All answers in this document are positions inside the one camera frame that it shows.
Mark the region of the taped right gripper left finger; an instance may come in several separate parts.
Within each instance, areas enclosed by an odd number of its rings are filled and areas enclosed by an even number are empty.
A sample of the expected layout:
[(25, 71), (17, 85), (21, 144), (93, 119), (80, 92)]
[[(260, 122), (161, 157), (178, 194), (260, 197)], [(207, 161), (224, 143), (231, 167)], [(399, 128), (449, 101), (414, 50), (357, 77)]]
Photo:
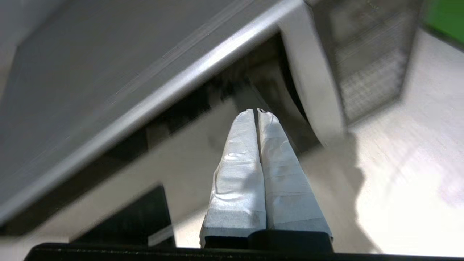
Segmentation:
[(267, 227), (265, 182), (254, 111), (242, 111), (232, 122), (199, 234), (202, 248), (211, 237), (247, 238)]

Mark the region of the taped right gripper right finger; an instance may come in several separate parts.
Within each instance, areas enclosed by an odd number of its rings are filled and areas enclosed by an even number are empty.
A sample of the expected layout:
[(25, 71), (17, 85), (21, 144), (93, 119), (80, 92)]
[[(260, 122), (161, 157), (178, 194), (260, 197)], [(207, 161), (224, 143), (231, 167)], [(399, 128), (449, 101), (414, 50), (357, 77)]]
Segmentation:
[(269, 111), (258, 109), (257, 112), (268, 229), (323, 232), (332, 237), (308, 177), (278, 118)]

